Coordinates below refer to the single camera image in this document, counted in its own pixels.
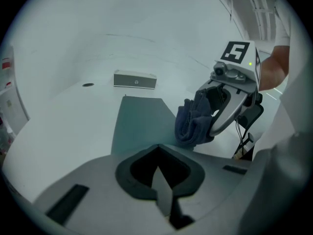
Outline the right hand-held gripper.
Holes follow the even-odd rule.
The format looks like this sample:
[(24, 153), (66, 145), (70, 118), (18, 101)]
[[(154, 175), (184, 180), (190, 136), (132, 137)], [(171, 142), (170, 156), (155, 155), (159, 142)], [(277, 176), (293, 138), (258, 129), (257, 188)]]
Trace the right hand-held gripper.
[(225, 130), (241, 112), (242, 106), (251, 107), (258, 97), (261, 61), (254, 41), (229, 41), (206, 81), (196, 94), (204, 94), (209, 100), (220, 100), (219, 87), (226, 99), (212, 119), (209, 135), (217, 136)]

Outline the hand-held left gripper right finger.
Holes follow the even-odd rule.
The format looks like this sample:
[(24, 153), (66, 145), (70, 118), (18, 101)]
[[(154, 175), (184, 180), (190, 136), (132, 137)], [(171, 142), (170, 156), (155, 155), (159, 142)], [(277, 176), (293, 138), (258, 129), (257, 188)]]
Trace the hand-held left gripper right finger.
[(205, 172), (192, 195), (174, 199), (175, 235), (273, 234), (305, 190), (305, 137), (291, 136), (260, 151), (253, 161), (188, 152), (166, 146)]

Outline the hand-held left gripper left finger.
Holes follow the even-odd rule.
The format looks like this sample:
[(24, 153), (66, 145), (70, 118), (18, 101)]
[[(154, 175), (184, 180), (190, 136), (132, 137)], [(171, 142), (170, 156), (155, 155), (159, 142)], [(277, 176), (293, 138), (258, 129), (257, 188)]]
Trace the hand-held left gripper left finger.
[(88, 188), (63, 226), (79, 235), (168, 235), (175, 231), (156, 204), (157, 192), (132, 177), (116, 176), (121, 162), (157, 146), (143, 146), (85, 162), (44, 189), (33, 205), (47, 214), (74, 186)]

